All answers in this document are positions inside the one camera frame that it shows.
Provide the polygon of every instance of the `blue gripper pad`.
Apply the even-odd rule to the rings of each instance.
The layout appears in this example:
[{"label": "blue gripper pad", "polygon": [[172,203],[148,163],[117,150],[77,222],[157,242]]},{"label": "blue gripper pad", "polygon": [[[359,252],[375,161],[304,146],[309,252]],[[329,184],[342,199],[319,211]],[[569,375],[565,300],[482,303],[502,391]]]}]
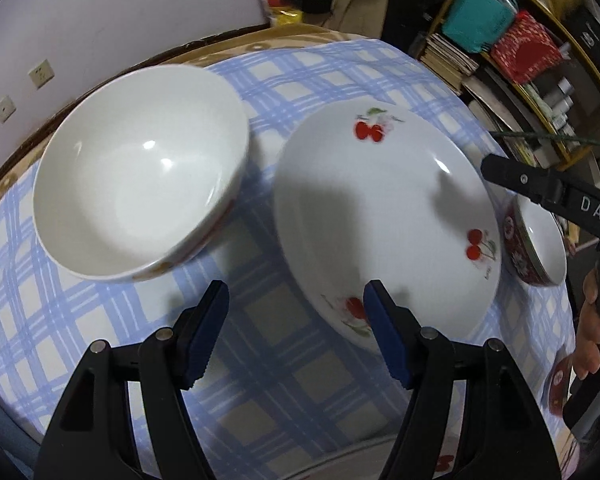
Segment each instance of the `blue gripper pad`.
[{"label": "blue gripper pad", "polygon": [[195,334],[191,337],[187,349],[188,365],[183,380],[193,384],[206,371],[211,352],[216,346],[220,329],[229,312],[229,288],[220,280],[213,280],[196,310],[202,308],[202,318],[198,322]]},{"label": "blue gripper pad", "polygon": [[[381,291],[384,291],[382,294],[384,298],[378,294],[378,285],[381,287]],[[363,295],[366,316],[391,377],[400,381],[402,387],[408,390],[413,386],[413,374],[409,371],[407,363],[407,349],[383,304],[383,300],[385,303],[391,301],[393,307],[398,308],[380,281],[368,282]]]}]

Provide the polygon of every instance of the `blue plaid tablecloth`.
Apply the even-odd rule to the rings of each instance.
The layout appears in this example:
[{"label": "blue plaid tablecloth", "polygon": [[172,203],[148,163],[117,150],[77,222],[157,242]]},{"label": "blue plaid tablecloth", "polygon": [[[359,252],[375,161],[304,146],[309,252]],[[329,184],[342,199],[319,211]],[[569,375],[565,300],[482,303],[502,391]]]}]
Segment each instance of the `blue plaid tablecloth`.
[{"label": "blue plaid tablecloth", "polygon": [[[268,50],[213,65],[244,101],[250,160],[224,228],[188,264],[141,283],[84,282],[46,257],[32,223],[33,166],[0,202],[0,399],[40,439],[75,365],[97,338],[142,341],[196,304],[209,281],[232,302],[205,377],[184,394],[220,479],[274,479],[353,442],[395,433],[408,394],[378,356],[341,338],[307,303],[284,261],[272,217],[272,178],[296,124],[321,106],[359,96],[409,108],[477,165],[496,142],[423,65],[378,40]],[[507,192],[490,187],[501,216]],[[473,341],[509,347],[540,402],[573,325],[566,289],[531,288],[506,267]],[[450,416],[459,433],[461,387]],[[144,466],[156,474],[138,387],[130,389]],[[555,434],[561,422],[545,407]]]}]

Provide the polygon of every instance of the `small red patterned bowl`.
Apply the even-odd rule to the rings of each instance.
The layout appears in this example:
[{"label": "small red patterned bowl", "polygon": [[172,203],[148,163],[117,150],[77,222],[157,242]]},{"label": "small red patterned bowl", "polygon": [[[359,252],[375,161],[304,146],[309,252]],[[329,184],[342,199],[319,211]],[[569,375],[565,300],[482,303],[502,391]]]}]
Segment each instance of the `small red patterned bowl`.
[{"label": "small red patterned bowl", "polygon": [[562,234],[554,216],[516,195],[502,223],[504,245],[520,279],[529,285],[560,285],[567,275]]}]

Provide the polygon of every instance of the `screw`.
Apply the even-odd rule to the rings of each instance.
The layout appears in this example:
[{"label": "screw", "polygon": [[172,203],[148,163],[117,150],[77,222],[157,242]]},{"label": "screw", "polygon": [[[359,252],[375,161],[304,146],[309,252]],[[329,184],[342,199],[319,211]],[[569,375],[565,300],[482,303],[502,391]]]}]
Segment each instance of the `screw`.
[{"label": "screw", "polygon": [[435,328],[432,328],[430,326],[423,326],[420,329],[420,335],[424,338],[424,339],[435,339],[438,337],[438,331]]},{"label": "screw", "polygon": [[106,341],[103,341],[102,339],[98,339],[97,341],[94,341],[93,343],[91,343],[91,346],[89,346],[89,350],[91,350],[94,354],[99,354],[106,347],[107,347]]},{"label": "screw", "polygon": [[494,352],[499,352],[500,350],[502,350],[504,348],[502,341],[500,341],[499,339],[496,339],[494,337],[489,339],[487,344],[489,345],[489,348],[491,348],[491,350],[493,350]]},{"label": "screw", "polygon": [[155,333],[155,338],[158,341],[168,341],[173,336],[173,330],[169,327],[161,328]]}]

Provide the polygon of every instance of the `stack of books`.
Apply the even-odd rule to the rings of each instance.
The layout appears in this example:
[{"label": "stack of books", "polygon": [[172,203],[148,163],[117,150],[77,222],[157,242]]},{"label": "stack of books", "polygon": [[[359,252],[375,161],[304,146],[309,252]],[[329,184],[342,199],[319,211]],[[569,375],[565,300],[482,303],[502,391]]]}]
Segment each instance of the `stack of books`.
[{"label": "stack of books", "polygon": [[473,74],[479,67],[466,53],[439,34],[427,38],[427,47],[420,61],[457,95],[461,94],[462,78]]}]

